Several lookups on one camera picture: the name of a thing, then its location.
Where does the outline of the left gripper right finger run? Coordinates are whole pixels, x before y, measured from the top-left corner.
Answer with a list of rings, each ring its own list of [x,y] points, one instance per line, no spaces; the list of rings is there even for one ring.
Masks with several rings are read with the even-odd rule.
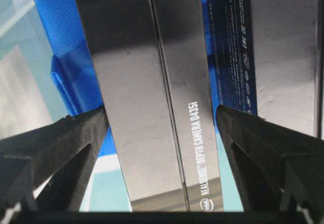
[[[294,198],[323,211],[323,141],[220,105],[218,130],[244,210],[278,211]]]

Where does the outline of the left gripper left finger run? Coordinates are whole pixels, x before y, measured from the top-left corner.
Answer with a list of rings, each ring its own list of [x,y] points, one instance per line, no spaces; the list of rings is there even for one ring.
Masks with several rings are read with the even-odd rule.
[[[1,211],[79,210],[108,130],[104,107],[1,140]]]

